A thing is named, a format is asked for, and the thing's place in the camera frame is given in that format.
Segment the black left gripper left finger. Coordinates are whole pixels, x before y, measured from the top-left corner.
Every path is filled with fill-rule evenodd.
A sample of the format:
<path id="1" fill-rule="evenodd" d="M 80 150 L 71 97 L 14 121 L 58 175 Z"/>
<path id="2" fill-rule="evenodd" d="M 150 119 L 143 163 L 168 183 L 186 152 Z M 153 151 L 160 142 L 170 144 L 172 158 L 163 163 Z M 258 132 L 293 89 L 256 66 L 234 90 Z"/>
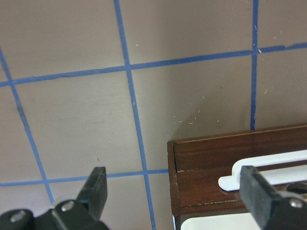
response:
<path id="1" fill-rule="evenodd" d="M 35 217 L 29 209 L 0 216 L 2 230 L 106 230 L 100 220 L 107 200 L 106 168 L 95 167 L 75 199 L 64 200 Z"/>

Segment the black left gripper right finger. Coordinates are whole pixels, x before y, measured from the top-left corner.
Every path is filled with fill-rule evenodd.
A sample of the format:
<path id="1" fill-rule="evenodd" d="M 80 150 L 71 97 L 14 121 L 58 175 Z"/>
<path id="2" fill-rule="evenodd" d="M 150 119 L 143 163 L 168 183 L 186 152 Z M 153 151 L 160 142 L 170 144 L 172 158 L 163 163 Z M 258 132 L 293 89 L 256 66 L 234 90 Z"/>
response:
<path id="1" fill-rule="evenodd" d="M 242 167 L 239 194 L 261 230 L 307 228 L 305 198 L 297 193 L 276 190 L 255 167 Z"/>

